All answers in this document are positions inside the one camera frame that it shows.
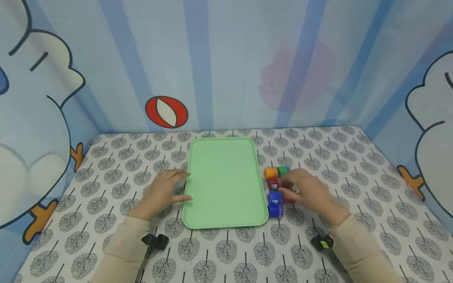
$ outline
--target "wall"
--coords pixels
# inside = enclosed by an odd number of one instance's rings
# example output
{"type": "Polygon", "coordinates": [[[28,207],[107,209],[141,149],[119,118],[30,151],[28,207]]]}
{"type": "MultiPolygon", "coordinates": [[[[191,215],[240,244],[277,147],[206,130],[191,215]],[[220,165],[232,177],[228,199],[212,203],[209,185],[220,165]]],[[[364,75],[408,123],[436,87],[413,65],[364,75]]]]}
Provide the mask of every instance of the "wall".
{"type": "Polygon", "coordinates": [[[436,61],[453,50],[452,11],[449,0],[0,1],[0,276],[15,276],[98,133],[360,125],[453,232],[453,65],[436,61]]]}

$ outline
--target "stacked caps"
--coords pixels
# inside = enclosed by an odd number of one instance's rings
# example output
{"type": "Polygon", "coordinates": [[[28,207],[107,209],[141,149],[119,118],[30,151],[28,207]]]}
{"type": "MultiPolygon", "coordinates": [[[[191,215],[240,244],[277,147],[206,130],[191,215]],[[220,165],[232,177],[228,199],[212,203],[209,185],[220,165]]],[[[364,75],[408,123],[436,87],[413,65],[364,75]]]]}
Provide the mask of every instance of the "stacked caps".
{"type": "Polygon", "coordinates": [[[267,195],[269,217],[282,218],[283,217],[283,203],[294,202],[293,200],[283,196],[278,192],[279,187],[284,186],[279,177],[288,173],[291,169],[288,166],[280,166],[277,168],[264,169],[264,178],[267,180],[269,194],[267,195]]]}

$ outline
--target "yellow sticker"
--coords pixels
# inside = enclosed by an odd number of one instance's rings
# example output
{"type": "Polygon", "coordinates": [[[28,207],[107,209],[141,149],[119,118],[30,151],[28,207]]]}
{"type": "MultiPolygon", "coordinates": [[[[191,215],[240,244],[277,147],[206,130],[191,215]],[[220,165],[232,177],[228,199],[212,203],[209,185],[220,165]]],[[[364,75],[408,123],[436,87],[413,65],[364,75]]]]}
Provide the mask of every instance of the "yellow sticker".
{"type": "Polygon", "coordinates": [[[325,249],[328,249],[328,248],[329,248],[329,245],[328,245],[326,242],[324,242],[324,241],[321,241],[321,245],[323,245],[323,247],[324,247],[325,249]]]}

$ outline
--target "blue bottle cap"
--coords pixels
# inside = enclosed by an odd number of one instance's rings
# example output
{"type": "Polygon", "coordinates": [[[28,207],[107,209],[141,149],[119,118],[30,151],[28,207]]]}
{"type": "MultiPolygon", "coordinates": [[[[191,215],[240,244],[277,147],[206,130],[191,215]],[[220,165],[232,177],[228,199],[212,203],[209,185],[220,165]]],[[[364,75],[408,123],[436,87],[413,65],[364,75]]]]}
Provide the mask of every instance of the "blue bottle cap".
{"type": "Polygon", "coordinates": [[[271,218],[282,218],[283,217],[283,205],[270,203],[267,206],[269,210],[269,217],[271,218]]]}
{"type": "Polygon", "coordinates": [[[267,195],[267,202],[269,204],[283,204],[283,194],[279,191],[269,192],[267,195]]]}

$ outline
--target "cartoon bird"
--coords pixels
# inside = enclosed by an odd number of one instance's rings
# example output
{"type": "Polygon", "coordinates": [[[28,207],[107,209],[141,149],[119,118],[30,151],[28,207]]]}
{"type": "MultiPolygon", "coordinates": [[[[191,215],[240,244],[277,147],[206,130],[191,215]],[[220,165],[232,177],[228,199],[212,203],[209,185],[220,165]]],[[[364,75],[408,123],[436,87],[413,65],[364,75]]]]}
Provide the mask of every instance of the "cartoon bird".
{"type": "Polygon", "coordinates": [[[0,228],[26,213],[34,220],[23,234],[29,244],[57,205],[40,202],[66,183],[70,156],[76,168],[82,144],[71,148],[62,112],[85,80],[71,69],[68,46],[57,36],[32,29],[25,1],[0,10],[0,228]]]}
{"type": "Polygon", "coordinates": [[[398,170],[415,194],[424,200],[423,185],[453,217],[453,51],[428,68],[423,84],[406,98],[406,108],[423,133],[415,149],[420,175],[412,177],[402,165],[398,170]]]}

